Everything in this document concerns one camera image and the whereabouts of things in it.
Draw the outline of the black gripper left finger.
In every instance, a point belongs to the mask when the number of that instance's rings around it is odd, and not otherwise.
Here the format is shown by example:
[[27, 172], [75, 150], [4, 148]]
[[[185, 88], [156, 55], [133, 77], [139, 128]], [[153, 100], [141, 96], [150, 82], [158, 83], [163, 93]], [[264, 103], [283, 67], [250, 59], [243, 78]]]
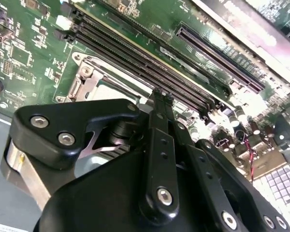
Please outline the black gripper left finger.
[[179, 211], [173, 126], [165, 96], [146, 113], [127, 99], [25, 106], [12, 120], [9, 165], [43, 211], [64, 185], [129, 153], [144, 156], [139, 209], [146, 219]]

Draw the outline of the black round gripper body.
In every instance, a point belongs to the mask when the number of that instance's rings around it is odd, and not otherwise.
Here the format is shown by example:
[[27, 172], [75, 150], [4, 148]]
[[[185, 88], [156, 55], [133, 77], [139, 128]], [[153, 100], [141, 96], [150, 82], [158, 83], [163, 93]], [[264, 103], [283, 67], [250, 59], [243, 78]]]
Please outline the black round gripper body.
[[49, 199], [37, 232], [217, 232], [195, 177], [177, 168], [179, 214], [156, 226], [139, 209], [144, 156], [129, 153], [64, 185]]

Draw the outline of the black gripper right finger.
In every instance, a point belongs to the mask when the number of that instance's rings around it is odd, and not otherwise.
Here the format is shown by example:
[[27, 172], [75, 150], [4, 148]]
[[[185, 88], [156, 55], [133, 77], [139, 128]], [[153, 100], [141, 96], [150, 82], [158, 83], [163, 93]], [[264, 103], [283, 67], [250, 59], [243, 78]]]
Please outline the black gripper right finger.
[[173, 124], [176, 159], [188, 172], [208, 232], [289, 232], [281, 214], [208, 140], [194, 143], [187, 128], [175, 120], [173, 97], [166, 94], [166, 115]]

